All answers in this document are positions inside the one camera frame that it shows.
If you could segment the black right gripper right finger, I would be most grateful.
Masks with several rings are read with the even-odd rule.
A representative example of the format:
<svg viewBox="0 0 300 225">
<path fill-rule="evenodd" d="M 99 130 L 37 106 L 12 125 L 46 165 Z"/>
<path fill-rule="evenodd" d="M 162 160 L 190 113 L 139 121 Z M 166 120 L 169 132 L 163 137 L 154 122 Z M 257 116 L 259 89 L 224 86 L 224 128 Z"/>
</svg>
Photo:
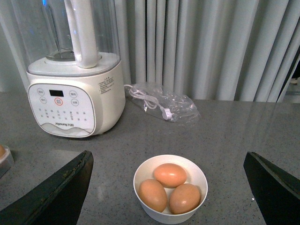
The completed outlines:
<svg viewBox="0 0 300 225">
<path fill-rule="evenodd" d="M 300 180 L 255 152 L 243 164 L 252 194 L 268 225 L 300 223 Z"/>
</svg>

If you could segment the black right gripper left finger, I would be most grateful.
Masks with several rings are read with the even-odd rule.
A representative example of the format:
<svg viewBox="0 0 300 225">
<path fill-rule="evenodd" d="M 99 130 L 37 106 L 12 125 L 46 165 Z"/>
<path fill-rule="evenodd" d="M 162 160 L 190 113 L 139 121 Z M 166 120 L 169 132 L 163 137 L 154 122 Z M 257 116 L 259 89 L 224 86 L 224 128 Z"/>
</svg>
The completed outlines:
<svg viewBox="0 0 300 225">
<path fill-rule="evenodd" d="M 2 225 L 75 225 L 86 198 L 94 158 L 83 151 L 0 212 Z"/>
</svg>

